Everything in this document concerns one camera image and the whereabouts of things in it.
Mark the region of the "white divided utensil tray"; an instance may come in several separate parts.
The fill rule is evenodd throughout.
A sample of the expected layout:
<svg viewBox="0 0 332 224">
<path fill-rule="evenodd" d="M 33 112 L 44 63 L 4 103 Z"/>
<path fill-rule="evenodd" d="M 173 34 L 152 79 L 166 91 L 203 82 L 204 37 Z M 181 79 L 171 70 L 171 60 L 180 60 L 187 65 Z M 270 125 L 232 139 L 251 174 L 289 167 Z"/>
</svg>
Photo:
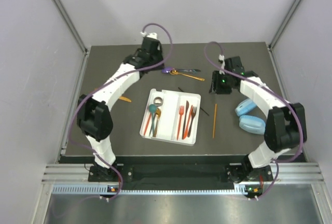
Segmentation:
<svg viewBox="0 0 332 224">
<path fill-rule="evenodd" d="M 146 110 L 144 113 L 144 117 L 142 120 L 142 124 L 140 127 L 140 135 L 143 138 L 150 139 L 150 140 L 156 140 L 161 142 L 168 142 L 168 143 L 174 143 L 174 144 L 181 144 L 186 146 L 193 146 L 196 143 L 196 136 L 197 136 L 197 130 L 198 130 L 198 120 L 199 120 L 199 110 L 200 110 L 200 103 L 201 103 L 201 95 L 199 94 L 193 94 L 188 93 L 189 96 L 195 96 L 197 97 L 197 104 L 194 104 L 189 101 L 189 97 L 186 93 L 182 92 L 176 92 L 176 91 L 170 91 L 170 90 L 161 90 L 158 91 L 156 89 L 151 89 Z M 153 137 L 153 134 L 150 134 L 150 127 L 151 127 L 151 120 L 149 127 L 147 129 L 147 133 L 144 136 L 144 128 L 145 124 L 149 115 L 149 105 L 153 104 L 154 98 L 161 97 L 163 98 L 163 105 L 158 107 L 161 109 L 161 117 L 159 119 L 158 124 L 158 131 L 156 137 Z M 191 135 L 190 137 L 186 137 L 185 139 L 182 139 L 182 131 L 183 131 L 183 122 L 185 117 L 185 106 L 186 101 L 189 102 L 189 108 L 187 112 L 187 120 L 188 115 L 190 112 L 191 105 L 194 107 L 197 107 L 197 113 L 192 123 L 192 129 L 191 129 Z M 182 116 L 182 124 L 180 128 L 179 133 L 179 139 L 177 139 L 177 127 L 178 127 L 178 121 L 179 121 L 179 108 L 181 105 L 184 105 L 184 114 Z"/>
</svg>

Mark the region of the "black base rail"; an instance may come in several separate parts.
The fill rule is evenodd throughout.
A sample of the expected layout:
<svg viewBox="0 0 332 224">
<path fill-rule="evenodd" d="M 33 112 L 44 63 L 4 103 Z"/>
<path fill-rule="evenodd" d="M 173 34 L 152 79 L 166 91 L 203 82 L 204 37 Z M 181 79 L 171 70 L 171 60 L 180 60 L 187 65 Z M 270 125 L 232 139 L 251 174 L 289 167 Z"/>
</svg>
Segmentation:
<svg viewBox="0 0 332 224">
<path fill-rule="evenodd" d="M 122 189 L 230 189 L 232 184 L 267 185 L 275 178 L 275 164 L 241 179 L 244 155 L 118 156 L 111 169 L 98 166 L 92 156 L 62 156 L 60 164 L 83 165 L 90 183 Z"/>
</svg>

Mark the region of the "teal plastic spoon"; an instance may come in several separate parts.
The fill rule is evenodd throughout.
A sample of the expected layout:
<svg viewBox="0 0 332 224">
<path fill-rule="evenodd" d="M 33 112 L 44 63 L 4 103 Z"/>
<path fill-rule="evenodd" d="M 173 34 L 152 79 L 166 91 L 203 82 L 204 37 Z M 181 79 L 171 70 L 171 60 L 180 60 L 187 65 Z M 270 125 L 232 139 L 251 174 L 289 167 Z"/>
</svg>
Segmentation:
<svg viewBox="0 0 332 224">
<path fill-rule="evenodd" d="M 155 122 L 155 113 L 158 110 L 158 107 L 155 104 L 149 105 L 149 112 L 151 113 L 151 127 L 150 127 L 150 134 L 154 131 L 154 122 Z"/>
</svg>

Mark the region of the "iridescent purple spoon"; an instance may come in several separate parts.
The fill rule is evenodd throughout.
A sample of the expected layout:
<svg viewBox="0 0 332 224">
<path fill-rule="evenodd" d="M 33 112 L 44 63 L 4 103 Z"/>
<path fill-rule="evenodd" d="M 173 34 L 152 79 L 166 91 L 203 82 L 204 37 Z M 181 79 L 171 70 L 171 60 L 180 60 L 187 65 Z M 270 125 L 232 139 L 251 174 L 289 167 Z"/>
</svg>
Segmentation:
<svg viewBox="0 0 332 224">
<path fill-rule="evenodd" d="M 175 71 L 175 69 L 172 68 L 172 67 L 167 67 L 167 68 L 164 68 L 164 69 L 161 70 L 161 72 L 164 73 L 164 74 L 170 74 L 173 71 Z"/>
</svg>

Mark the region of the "orange plastic spoon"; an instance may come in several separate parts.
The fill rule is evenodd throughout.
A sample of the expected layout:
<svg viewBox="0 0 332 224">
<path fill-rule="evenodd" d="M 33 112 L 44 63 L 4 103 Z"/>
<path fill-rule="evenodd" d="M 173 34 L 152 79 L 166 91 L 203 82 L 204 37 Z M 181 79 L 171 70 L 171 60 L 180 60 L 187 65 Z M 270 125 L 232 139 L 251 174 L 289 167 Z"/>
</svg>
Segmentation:
<svg viewBox="0 0 332 224">
<path fill-rule="evenodd" d="M 149 113 L 148 118 L 147 118 L 147 121 L 146 121 L 146 124 L 145 124 L 144 132 L 143 132 L 143 135 L 144 135 L 144 136 L 145 136 L 146 133 L 147 133 L 147 129 L 148 129 L 148 127 L 149 127 L 151 117 L 152 117 L 152 113 Z"/>
</svg>

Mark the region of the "orange plastic fork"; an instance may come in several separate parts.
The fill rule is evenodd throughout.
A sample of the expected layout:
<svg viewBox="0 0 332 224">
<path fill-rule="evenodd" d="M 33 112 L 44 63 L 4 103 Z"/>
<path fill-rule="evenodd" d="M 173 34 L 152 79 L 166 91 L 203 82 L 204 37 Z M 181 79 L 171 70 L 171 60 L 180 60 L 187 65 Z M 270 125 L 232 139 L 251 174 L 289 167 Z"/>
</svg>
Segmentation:
<svg viewBox="0 0 332 224">
<path fill-rule="evenodd" d="M 177 139 L 179 139 L 179 133 L 180 133 L 180 128 L 182 124 L 182 116 L 184 114 L 184 105 L 181 105 L 179 108 L 179 121 L 178 121 L 178 127 L 177 127 Z"/>
</svg>

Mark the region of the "light blue headphones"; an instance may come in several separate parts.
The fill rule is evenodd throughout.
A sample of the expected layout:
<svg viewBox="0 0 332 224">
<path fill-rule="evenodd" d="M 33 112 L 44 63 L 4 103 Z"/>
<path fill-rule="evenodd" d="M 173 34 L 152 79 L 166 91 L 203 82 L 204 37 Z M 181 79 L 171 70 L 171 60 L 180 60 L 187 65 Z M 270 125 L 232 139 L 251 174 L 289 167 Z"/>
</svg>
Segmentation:
<svg viewBox="0 0 332 224">
<path fill-rule="evenodd" d="M 263 119 L 248 115 L 257 105 L 251 99 L 245 99 L 235 108 L 235 113 L 239 117 L 239 127 L 249 133 L 264 135 L 266 123 Z"/>
</svg>

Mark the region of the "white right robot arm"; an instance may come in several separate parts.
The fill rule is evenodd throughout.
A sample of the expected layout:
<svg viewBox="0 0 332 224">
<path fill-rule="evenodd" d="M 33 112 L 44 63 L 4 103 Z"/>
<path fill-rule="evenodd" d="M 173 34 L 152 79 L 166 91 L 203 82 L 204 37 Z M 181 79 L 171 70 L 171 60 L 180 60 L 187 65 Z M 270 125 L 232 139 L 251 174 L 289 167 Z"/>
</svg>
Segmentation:
<svg viewBox="0 0 332 224">
<path fill-rule="evenodd" d="M 237 89 L 266 116 L 264 141 L 241 162 L 241 179 L 255 180 L 261 174 L 261 168 L 307 141 L 305 108 L 275 94 L 255 72 L 244 69 L 240 57 L 226 59 L 220 55 L 218 61 L 221 66 L 212 73 L 209 92 L 230 94 Z"/>
</svg>

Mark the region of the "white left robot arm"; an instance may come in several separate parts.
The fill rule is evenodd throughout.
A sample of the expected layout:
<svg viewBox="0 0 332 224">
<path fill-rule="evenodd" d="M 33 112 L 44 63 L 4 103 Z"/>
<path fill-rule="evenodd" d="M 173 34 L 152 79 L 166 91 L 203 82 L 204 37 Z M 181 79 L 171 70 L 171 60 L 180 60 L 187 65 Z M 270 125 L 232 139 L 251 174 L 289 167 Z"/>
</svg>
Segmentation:
<svg viewBox="0 0 332 224">
<path fill-rule="evenodd" d="M 113 129 L 110 111 L 125 91 L 139 81 L 144 73 L 161 69 L 163 64 L 146 71 L 139 71 L 140 68 L 150 67 L 162 60 L 162 46 L 157 33 L 144 33 L 141 47 L 123 60 L 113 76 L 106 81 L 106 87 L 96 91 L 77 114 L 77 125 L 88 139 L 95 163 L 101 167 L 99 173 L 105 180 L 115 179 L 118 173 L 117 167 L 113 165 L 116 156 L 109 138 Z"/>
</svg>

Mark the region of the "silver metal spoon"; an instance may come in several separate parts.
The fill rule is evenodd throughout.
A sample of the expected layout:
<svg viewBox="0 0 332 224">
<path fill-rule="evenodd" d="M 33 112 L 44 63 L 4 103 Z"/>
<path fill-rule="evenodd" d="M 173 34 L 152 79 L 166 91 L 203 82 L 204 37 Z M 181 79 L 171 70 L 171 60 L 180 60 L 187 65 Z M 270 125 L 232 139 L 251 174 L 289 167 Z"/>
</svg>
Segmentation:
<svg viewBox="0 0 332 224">
<path fill-rule="evenodd" d="M 162 106 L 163 105 L 163 98 L 161 98 L 161 97 L 154 98 L 153 104 L 157 107 Z"/>
</svg>

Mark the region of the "gold metal knife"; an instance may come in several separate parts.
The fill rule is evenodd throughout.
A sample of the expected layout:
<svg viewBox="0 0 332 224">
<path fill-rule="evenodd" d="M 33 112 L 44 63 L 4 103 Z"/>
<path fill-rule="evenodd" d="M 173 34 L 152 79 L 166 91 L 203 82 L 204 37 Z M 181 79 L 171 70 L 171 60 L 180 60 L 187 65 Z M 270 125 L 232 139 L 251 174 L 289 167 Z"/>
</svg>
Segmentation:
<svg viewBox="0 0 332 224">
<path fill-rule="evenodd" d="M 102 90 L 96 92 L 96 93 L 93 95 L 93 98 L 94 98 L 95 100 L 97 100 L 97 101 L 103 101 L 103 100 L 108 99 L 108 93 L 107 93 L 107 90 L 106 90 L 106 89 L 102 89 Z M 125 101 L 125 102 L 129 102 L 129 103 L 132 102 L 129 98 L 124 97 L 124 96 L 120 96 L 119 99 L 122 100 L 122 101 Z"/>
</svg>

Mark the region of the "gold thin utensil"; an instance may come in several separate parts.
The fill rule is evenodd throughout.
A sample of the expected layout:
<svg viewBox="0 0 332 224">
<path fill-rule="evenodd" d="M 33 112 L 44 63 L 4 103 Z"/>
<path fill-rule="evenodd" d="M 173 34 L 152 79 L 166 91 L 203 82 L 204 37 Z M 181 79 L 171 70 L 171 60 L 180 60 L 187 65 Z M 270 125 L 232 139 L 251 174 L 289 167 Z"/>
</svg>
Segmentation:
<svg viewBox="0 0 332 224">
<path fill-rule="evenodd" d="M 188 78 L 196 79 L 198 81 L 205 81 L 204 78 L 193 76 L 193 75 L 188 75 L 188 74 L 184 74 L 184 73 L 180 73 L 180 72 L 175 71 L 175 70 L 170 71 L 170 74 L 171 75 L 182 75 L 182 76 L 185 76 L 185 77 L 188 77 Z"/>
</svg>

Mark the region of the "gold metal spoon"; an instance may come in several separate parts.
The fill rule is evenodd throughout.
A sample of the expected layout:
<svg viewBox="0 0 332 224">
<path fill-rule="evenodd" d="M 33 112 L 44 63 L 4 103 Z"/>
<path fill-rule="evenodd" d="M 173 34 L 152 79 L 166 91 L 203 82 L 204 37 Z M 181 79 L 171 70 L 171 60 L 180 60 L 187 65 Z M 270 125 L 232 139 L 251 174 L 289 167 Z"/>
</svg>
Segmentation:
<svg viewBox="0 0 332 224">
<path fill-rule="evenodd" d="M 157 131 L 158 131 L 158 124 L 159 124 L 159 119 L 161 117 L 161 109 L 157 108 L 156 110 L 156 114 L 155 114 L 155 118 L 156 118 L 156 124 L 154 126 L 154 130 L 153 130 L 153 137 L 156 137 L 157 135 Z"/>
</svg>

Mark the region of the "orange plastic knife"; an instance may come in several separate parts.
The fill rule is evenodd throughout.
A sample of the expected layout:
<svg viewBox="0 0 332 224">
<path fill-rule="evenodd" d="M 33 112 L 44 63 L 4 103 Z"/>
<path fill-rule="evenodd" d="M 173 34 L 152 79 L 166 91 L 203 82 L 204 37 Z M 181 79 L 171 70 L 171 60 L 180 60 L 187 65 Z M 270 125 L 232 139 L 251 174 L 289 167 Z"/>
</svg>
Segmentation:
<svg viewBox="0 0 332 224">
<path fill-rule="evenodd" d="M 190 119 L 191 119 L 192 111 L 193 111 L 193 105 L 191 105 L 191 108 L 190 108 L 190 112 L 189 112 L 188 120 L 187 120 L 187 124 L 186 124 L 186 129 L 185 129 L 185 132 L 183 134 L 183 138 L 182 139 L 185 139 L 187 137 L 187 135 L 188 135 L 189 122 L 190 122 Z"/>
</svg>

